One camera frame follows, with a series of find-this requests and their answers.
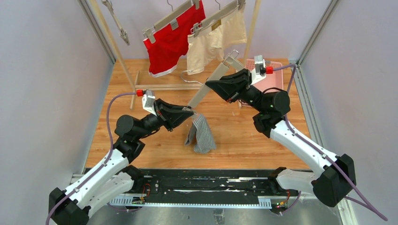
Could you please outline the grey striped underwear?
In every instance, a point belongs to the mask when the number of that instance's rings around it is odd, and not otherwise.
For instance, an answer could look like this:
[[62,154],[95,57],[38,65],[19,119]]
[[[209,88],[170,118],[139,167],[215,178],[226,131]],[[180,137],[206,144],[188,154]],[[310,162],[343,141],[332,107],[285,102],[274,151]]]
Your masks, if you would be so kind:
[[203,114],[195,114],[192,119],[191,128],[184,141],[184,146],[194,144],[193,151],[207,154],[217,148],[211,128]]

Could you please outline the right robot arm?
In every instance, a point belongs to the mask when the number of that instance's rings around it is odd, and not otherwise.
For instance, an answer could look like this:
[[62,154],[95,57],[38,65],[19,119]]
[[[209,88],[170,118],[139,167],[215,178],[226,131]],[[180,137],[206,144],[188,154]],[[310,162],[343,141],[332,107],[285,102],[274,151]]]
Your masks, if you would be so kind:
[[313,194],[329,207],[335,207],[356,185],[354,160],[328,151],[303,135],[287,120],[290,98],[286,91],[269,88],[260,91],[252,85],[252,73],[242,69],[205,85],[228,103],[241,100],[258,111],[253,123],[259,133],[280,143],[302,159],[311,172],[279,167],[270,176],[275,192],[293,189]]

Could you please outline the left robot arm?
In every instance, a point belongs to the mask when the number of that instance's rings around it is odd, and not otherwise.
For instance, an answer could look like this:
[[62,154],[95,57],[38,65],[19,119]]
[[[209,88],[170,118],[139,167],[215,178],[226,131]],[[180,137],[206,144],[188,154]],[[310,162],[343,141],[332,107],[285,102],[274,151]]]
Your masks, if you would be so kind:
[[88,173],[61,190],[49,195],[46,224],[53,220],[58,225],[85,225],[103,206],[118,195],[134,188],[143,178],[142,172],[131,165],[142,152],[147,138],[160,128],[168,131],[194,115],[188,106],[153,101],[152,112],[141,119],[122,115],[116,122],[116,141],[111,141],[109,152]]

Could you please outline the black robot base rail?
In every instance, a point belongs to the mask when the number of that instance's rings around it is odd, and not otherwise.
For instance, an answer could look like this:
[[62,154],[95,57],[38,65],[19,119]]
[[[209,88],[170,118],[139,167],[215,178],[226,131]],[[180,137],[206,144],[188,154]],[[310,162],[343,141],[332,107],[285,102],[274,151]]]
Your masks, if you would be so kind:
[[117,210],[142,207],[286,209],[305,193],[277,190],[268,169],[142,169],[131,190],[109,201]]

